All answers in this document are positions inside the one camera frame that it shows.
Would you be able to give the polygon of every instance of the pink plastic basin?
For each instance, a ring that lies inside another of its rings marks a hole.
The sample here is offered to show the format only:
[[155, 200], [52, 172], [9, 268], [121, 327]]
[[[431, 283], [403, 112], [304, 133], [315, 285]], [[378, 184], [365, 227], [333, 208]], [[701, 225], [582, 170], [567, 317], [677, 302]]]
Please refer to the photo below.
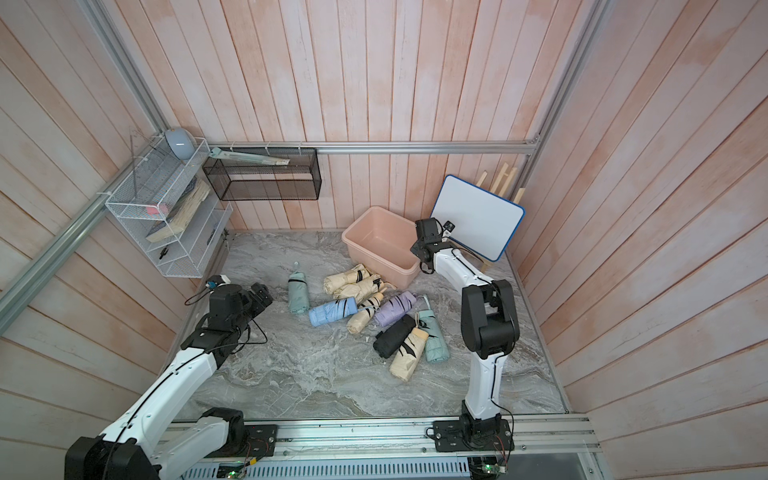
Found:
[[355, 263], [362, 263], [401, 290], [419, 275], [419, 259], [411, 253], [416, 226], [381, 207], [370, 207], [341, 236]]

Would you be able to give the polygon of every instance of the metal vent grille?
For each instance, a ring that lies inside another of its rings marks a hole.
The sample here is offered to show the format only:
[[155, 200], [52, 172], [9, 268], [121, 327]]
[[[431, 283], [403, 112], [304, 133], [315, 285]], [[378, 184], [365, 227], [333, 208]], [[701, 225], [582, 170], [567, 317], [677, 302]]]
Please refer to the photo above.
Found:
[[[216, 478], [219, 464], [197, 464], [184, 478]], [[246, 470], [245, 478], [468, 478], [466, 458], [382, 458], [344, 460], [296, 460], [258, 462]]]

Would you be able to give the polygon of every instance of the black mesh shelf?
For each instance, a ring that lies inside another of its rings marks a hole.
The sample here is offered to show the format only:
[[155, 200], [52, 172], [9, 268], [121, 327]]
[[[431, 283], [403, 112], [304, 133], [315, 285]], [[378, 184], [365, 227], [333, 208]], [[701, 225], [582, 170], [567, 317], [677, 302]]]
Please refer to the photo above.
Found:
[[256, 165], [208, 158], [203, 172], [221, 200], [317, 200], [319, 197], [323, 179], [314, 148], [235, 147], [231, 150], [288, 158], [290, 163]]

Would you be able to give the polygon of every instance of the white wire rack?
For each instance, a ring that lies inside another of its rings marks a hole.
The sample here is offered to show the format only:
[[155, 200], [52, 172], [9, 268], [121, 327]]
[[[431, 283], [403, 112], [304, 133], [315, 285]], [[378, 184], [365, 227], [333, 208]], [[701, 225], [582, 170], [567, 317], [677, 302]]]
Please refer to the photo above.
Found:
[[[220, 204], [211, 191], [183, 232], [172, 233], [157, 242], [147, 239], [153, 227], [157, 229], [157, 222], [170, 228], [169, 213], [208, 158], [208, 143], [204, 138], [196, 141], [192, 158], [181, 161], [164, 137], [154, 138], [151, 151], [107, 201], [110, 212], [165, 276], [201, 278], [232, 214], [232, 206]], [[205, 180], [198, 176], [197, 181]]]

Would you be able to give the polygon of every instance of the robotic arm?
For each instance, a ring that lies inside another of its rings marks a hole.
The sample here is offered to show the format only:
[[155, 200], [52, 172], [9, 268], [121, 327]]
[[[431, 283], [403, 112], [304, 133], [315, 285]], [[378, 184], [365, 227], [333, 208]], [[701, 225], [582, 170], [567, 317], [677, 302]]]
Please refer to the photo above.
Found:
[[98, 437], [80, 437], [70, 447], [65, 457], [66, 480], [174, 480], [211, 452], [231, 456], [243, 450], [248, 438], [243, 413], [232, 409], [208, 410], [192, 428], [157, 450], [163, 432], [184, 403], [242, 345], [238, 340], [250, 331], [249, 322], [272, 303], [260, 283], [244, 289], [225, 276], [213, 276], [207, 283], [210, 312], [184, 340], [168, 368], [122, 417]]
[[515, 297], [507, 280], [493, 280], [477, 270], [448, 243], [454, 225], [440, 226], [435, 218], [416, 222], [417, 241], [411, 252], [424, 273], [440, 273], [462, 294], [462, 338], [470, 352], [469, 391], [462, 403], [460, 435], [463, 445], [437, 441], [447, 451], [483, 449], [497, 435], [504, 438], [501, 407], [502, 370], [520, 338]]

